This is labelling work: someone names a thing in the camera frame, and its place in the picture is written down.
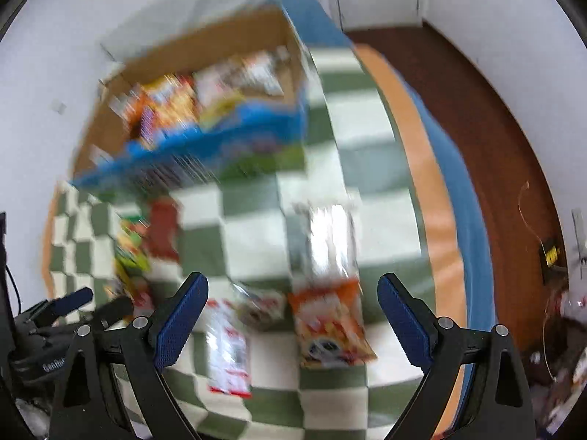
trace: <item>metal screw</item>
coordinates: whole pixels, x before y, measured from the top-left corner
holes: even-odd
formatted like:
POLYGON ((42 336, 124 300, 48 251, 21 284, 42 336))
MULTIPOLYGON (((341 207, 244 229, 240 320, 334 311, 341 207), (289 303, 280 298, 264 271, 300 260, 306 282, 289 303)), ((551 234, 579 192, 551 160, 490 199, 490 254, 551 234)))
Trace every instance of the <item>metal screw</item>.
POLYGON ((80 337, 84 337, 87 336, 88 334, 90 334, 90 331, 92 330, 92 328, 90 328, 90 326, 88 326, 87 324, 80 326, 79 328, 77 328, 77 335, 80 337))
POLYGON ((452 329, 454 322, 450 317, 440 317, 438 318, 438 325, 444 329, 452 329))
POLYGON ((504 337, 510 333, 506 326, 503 326, 502 324, 498 324, 497 326, 495 326, 495 332, 504 337))
POLYGON ((141 317, 137 317, 137 319, 135 319, 133 321, 133 327, 135 329, 142 329, 143 327, 145 327, 147 324, 149 323, 149 320, 145 317, 145 316, 141 316, 141 317))

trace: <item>orange snack bag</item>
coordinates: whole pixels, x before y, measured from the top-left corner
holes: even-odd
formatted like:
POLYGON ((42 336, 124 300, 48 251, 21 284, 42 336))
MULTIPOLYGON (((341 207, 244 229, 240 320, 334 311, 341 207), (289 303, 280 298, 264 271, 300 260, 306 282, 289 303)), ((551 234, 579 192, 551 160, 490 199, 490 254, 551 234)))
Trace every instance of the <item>orange snack bag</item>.
POLYGON ((302 367, 357 366, 377 358, 365 340, 358 280, 337 287, 308 289, 288 298, 302 367))
POLYGON ((140 141, 147 148, 172 133, 197 124, 197 104, 192 78, 168 74, 143 86, 147 102, 143 108, 140 141))

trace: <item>green and white checkered floor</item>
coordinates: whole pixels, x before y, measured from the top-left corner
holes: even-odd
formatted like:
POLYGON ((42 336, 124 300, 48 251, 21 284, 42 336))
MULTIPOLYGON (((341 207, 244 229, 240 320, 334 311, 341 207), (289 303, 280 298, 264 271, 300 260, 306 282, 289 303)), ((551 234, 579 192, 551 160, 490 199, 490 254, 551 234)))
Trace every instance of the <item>green and white checkered floor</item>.
MULTIPOLYGON (((213 394, 203 316, 164 376, 193 426, 221 439, 383 439, 422 376, 407 361, 376 296, 380 276, 395 272, 412 295, 435 308, 422 214, 395 121, 351 49, 311 54, 319 77, 310 75, 306 170, 173 192, 183 205, 181 263, 154 260, 150 279, 155 298, 174 294, 192 271, 207 276, 210 297, 232 297, 231 281, 288 293, 301 279, 304 240, 294 204, 358 191, 363 316, 379 360, 339 370, 300 368, 289 312, 269 332, 250 337, 252 397, 213 394)), ((58 296, 90 286, 96 303, 104 302, 116 214, 138 211, 136 203, 112 206, 64 189, 51 267, 58 296)), ((124 369, 117 371, 125 404, 140 420, 124 369)))

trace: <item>silver package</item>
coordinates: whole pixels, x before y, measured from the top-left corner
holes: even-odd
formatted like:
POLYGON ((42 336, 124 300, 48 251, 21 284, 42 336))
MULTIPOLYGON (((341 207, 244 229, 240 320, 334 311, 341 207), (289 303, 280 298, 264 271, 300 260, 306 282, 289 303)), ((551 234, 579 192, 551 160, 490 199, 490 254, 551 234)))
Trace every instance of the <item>silver package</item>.
POLYGON ((208 300, 208 388, 248 398, 251 378, 248 373, 247 339, 233 325, 233 306, 227 300, 208 300))
POLYGON ((343 205, 308 208, 305 274, 312 281, 358 278, 353 218, 343 205))

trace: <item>blue gripper pad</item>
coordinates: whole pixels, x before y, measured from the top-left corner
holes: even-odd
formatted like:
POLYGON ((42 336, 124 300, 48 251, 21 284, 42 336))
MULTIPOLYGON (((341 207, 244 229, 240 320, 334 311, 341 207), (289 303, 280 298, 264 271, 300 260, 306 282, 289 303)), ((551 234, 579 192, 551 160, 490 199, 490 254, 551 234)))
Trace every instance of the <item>blue gripper pad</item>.
POLYGON ((92 301, 93 297, 94 293, 92 293, 91 289, 87 287, 81 288, 67 296, 63 296, 63 298, 57 298, 52 301, 51 309, 55 313, 55 316, 66 316, 92 301))
POLYGON ((201 273, 192 273, 151 316, 149 344, 154 349, 153 363, 160 372, 177 361, 207 300, 208 280, 201 273))
POLYGON ((438 342, 436 317, 422 300, 408 293, 393 273, 379 279, 377 297, 410 364, 427 373, 438 342))

